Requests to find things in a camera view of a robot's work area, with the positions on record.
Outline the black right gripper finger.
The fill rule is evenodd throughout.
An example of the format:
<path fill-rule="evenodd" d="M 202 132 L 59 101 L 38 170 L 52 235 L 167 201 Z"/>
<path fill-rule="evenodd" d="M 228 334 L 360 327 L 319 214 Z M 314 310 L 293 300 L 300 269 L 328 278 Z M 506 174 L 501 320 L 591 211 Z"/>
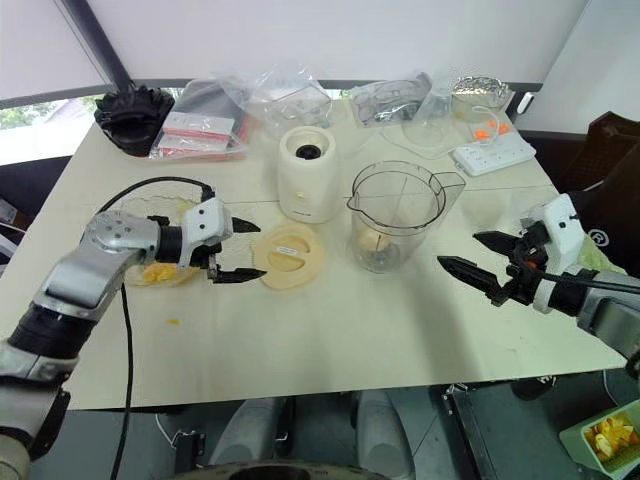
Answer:
<path fill-rule="evenodd" d="M 438 256 L 437 261 L 455 279 L 481 291 L 491 301 L 501 301 L 503 290 L 495 274 L 458 256 Z"/>
<path fill-rule="evenodd" d="M 473 238 L 489 250 L 503 256 L 512 256 L 521 240 L 520 237 L 500 231 L 477 232 L 473 234 Z"/>

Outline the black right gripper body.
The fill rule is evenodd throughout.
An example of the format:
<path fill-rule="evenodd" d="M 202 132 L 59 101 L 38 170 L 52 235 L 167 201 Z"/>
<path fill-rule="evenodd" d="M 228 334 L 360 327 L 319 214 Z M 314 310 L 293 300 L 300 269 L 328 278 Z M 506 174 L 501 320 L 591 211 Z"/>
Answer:
<path fill-rule="evenodd" d="M 513 255 L 506 256 L 509 260 L 506 273 L 510 280 L 502 286 L 503 299 L 492 301 L 494 306 L 501 306 L 507 300 L 530 305 L 542 280 L 541 273 L 548 261 L 545 244 L 549 235 L 546 227 L 541 221 L 536 221 L 523 231 L 520 238 Z"/>

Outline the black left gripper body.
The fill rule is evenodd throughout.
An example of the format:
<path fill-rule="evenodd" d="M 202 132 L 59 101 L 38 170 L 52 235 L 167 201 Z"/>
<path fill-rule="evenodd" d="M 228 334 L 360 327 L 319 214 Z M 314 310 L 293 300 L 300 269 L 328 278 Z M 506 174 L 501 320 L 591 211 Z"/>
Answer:
<path fill-rule="evenodd" d="M 216 284 L 230 283 L 231 275 L 222 270 L 217 262 L 217 255 L 222 252 L 222 243 L 233 235 L 233 221 L 226 216 L 217 229 L 201 245 L 196 247 L 192 253 L 192 266 L 205 270 L 207 278 Z"/>

